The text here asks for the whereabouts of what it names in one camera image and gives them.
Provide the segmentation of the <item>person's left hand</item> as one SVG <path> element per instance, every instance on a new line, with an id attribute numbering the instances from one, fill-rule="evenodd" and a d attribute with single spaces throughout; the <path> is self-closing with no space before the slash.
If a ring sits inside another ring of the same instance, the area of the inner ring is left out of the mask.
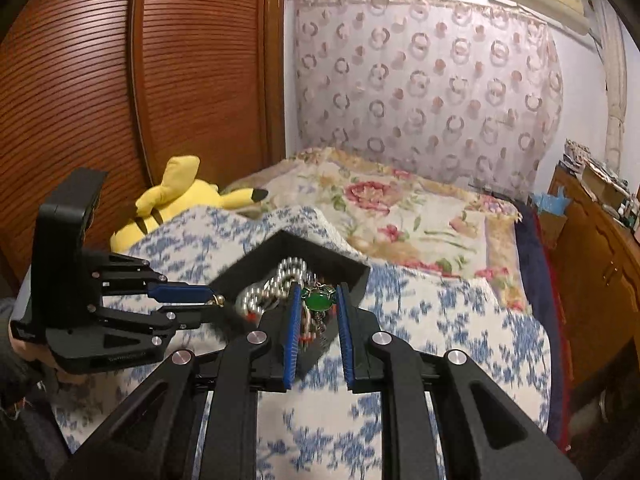
<path id="1" fill-rule="evenodd" d="M 81 385 L 88 379 L 87 375 L 70 374 L 55 362 L 50 349 L 44 344 L 33 344 L 32 342 L 14 339 L 9 336 L 13 351 L 27 362 L 40 362 L 51 370 L 55 371 L 56 377 L 64 384 Z"/>

